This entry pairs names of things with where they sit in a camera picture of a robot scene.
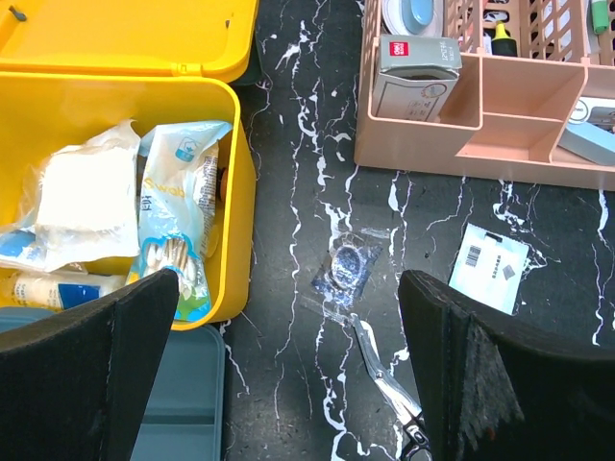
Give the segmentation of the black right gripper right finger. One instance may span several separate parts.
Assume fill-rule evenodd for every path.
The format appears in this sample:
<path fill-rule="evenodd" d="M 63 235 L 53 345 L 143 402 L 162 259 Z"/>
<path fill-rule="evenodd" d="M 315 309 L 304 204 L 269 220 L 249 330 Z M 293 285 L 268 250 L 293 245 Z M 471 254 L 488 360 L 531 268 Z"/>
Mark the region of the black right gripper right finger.
<path fill-rule="evenodd" d="M 436 460 L 610 460 L 614 353 L 407 270 L 400 311 Z"/>

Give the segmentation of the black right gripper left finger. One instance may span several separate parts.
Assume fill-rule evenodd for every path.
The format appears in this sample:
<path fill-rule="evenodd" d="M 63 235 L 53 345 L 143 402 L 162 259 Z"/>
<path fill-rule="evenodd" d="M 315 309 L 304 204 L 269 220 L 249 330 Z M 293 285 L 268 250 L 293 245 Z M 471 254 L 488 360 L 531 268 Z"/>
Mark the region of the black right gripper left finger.
<path fill-rule="evenodd" d="M 163 269 L 2 333 L 2 459 L 130 459 L 178 298 Z"/>

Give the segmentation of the white plastic bottle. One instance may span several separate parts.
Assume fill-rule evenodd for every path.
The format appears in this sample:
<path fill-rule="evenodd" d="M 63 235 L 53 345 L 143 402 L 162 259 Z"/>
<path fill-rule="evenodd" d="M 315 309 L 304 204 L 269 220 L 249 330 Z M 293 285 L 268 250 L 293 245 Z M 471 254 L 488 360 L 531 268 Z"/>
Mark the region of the white plastic bottle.
<path fill-rule="evenodd" d="M 1 279 L 1 294 L 16 305 L 63 311 L 122 288 L 122 276 L 78 272 L 16 272 Z"/>

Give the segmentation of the clear bag blue items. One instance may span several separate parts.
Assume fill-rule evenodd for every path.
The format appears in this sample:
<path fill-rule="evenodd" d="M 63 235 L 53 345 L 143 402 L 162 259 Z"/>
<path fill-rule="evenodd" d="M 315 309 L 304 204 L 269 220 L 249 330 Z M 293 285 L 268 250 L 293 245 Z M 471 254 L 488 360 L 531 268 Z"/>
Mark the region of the clear bag blue items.
<path fill-rule="evenodd" d="M 51 271 L 47 248 L 37 239 L 33 226 L 1 231 L 1 266 L 22 271 Z"/>

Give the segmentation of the white gauze pad bag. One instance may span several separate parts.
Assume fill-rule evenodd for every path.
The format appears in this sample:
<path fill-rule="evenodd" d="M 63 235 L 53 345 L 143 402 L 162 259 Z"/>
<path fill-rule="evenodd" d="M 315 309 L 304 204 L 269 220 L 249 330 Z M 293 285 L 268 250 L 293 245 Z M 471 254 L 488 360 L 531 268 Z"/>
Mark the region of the white gauze pad bag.
<path fill-rule="evenodd" d="M 45 160 L 31 209 L 11 228 L 33 226 L 50 272 L 139 252 L 136 157 L 131 119 Z"/>

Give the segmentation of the cotton swab bag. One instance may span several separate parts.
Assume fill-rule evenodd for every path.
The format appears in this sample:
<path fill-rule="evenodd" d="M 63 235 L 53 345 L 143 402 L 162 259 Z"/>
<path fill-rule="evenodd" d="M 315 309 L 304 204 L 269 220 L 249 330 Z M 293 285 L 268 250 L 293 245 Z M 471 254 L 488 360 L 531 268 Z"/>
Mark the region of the cotton swab bag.
<path fill-rule="evenodd" d="M 233 126 L 208 120 L 157 125 L 140 141 L 145 159 L 138 203 L 139 255 L 127 282 L 161 269 L 177 274 L 175 319 L 196 322 L 211 310 L 205 259 L 216 213 L 219 141 Z"/>

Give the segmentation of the brown medicine bottle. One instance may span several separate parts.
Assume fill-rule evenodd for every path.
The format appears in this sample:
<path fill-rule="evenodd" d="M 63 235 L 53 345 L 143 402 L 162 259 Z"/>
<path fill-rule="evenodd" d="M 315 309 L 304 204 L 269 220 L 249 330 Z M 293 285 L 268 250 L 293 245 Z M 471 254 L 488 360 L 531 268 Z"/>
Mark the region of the brown medicine bottle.
<path fill-rule="evenodd" d="M 225 204 L 227 198 L 229 170 L 227 167 L 219 168 L 216 176 L 216 197 L 217 200 Z"/>

